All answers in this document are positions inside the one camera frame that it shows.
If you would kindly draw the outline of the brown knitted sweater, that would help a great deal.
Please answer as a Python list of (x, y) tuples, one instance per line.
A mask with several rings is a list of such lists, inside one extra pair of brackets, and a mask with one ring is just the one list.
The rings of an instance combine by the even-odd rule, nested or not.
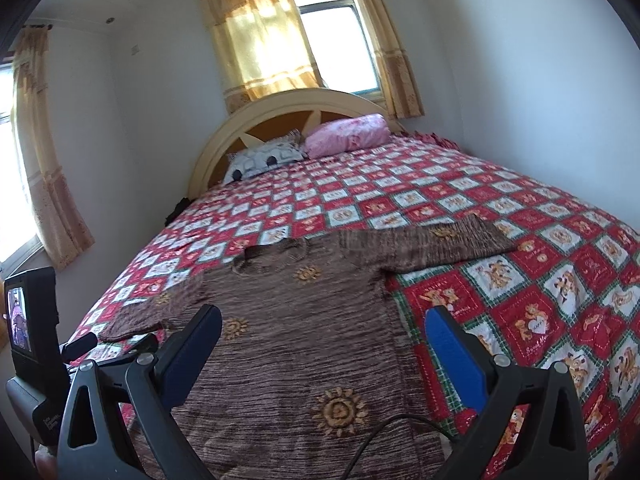
[(219, 479), (427, 479), (442, 442), (422, 422), (421, 375), (385, 280), (512, 249), (473, 216), (286, 238), (121, 308), (100, 336), (173, 334), (204, 304), (221, 310), (218, 344), (174, 411)]

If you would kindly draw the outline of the side window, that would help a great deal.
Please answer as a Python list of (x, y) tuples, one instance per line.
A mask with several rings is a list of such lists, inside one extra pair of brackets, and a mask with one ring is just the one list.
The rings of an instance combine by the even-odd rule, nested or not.
[(13, 125), (14, 80), (1, 64), (1, 275), (9, 276), (41, 248), (25, 168)]

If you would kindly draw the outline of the yellow side window curtain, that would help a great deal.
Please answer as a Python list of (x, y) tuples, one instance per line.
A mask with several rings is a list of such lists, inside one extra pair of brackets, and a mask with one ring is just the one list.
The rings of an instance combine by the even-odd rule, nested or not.
[(63, 270), (94, 244), (58, 161), (50, 127), (47, 53), (49, 31), (26, 27), (12, 62), (12, 126), (23, 157), (38, 238), (55, 269)]

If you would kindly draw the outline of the red checkered bear bedspread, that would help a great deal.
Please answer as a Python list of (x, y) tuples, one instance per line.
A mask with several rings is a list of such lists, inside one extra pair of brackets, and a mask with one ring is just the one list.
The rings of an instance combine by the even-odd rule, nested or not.
[(222, 327), (172, 416), (218, 479), (430, 478), (476, 419), (426, 340), (436, 307), (494, 356), (565, 365), (588, 478), (639, 434), (638, 233), (414, 136), (212, 188), (77, 333), (111, 359), (203, 304)]

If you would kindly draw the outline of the black item beside bed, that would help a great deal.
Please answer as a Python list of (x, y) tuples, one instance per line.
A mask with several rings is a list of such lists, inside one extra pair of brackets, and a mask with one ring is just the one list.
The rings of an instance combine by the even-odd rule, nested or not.
[(192, 200), (189, 200), (187, 197), (179, 200), (178, 203), (175, 204), (174, 210), (165, 218), (164, 226), (170, 226), (191, 204)]

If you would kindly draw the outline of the grey white patterned pillow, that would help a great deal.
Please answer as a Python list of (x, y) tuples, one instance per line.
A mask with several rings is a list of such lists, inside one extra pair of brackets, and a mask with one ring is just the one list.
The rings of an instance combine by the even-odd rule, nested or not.
[(221, 183), (244, 182), (293, 162), (302, 162), (306, 158), (303, 140), (302, 134), (294, 129), (285, 136), (231, 154)]

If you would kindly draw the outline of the cream arched wooden headboard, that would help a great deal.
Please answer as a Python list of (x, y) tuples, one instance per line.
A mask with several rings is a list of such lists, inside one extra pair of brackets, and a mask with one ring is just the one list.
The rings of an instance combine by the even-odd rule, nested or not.
[(251, 102), (234, 112), (204, 145), (190, 177), (188, 196), (195, 200), (220, 182), (228, 168), (227, 155), (254, 148), (292, 129), (308, 134), (322, 122), (381, 114), (393, 132), (404, 127), (384, 108), (361, 96), (330, 89), (297, 89)]

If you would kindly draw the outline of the pink pillow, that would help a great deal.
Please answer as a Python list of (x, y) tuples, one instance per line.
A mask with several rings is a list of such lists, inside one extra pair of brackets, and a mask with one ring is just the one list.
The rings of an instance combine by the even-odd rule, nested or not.
[(303, 151), (310, 159), (378, 148), (392, 140), (390, 127), (381, 114), (326, 122), (306, 136)]

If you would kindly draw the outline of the yellow curtain right of headboard window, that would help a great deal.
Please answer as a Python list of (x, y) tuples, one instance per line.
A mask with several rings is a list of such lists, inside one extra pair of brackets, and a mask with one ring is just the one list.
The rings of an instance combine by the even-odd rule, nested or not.
[(417, 118), (424, 109), (408, 55), (384, 0), (357, 0), (373, 47), (386, 110), (395, 118)]

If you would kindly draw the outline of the yellow curtain of headboard window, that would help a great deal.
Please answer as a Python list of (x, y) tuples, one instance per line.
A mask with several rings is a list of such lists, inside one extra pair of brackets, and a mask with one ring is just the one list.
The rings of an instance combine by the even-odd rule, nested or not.
[(357, 0), (373, 47), (386, 110), (395, 118), (417, 118), (424, 109), (408, 55), (384, 0)]
[(294, 0), (200, 0), (230, 114), (321, 77)]

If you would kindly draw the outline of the yellow curtain left of headboard window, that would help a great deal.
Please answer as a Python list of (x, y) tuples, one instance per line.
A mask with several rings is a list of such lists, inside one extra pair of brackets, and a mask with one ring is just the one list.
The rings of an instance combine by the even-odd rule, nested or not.
[(294, 0), (200, 0), (230, 114), (321, 77)]

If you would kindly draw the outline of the headboard window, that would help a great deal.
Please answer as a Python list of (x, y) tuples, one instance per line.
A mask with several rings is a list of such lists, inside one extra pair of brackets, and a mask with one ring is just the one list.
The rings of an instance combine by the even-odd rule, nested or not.
[(318, 65), (322, 86), (375, 94), (380, 78), (356, 0), (294, 0)]

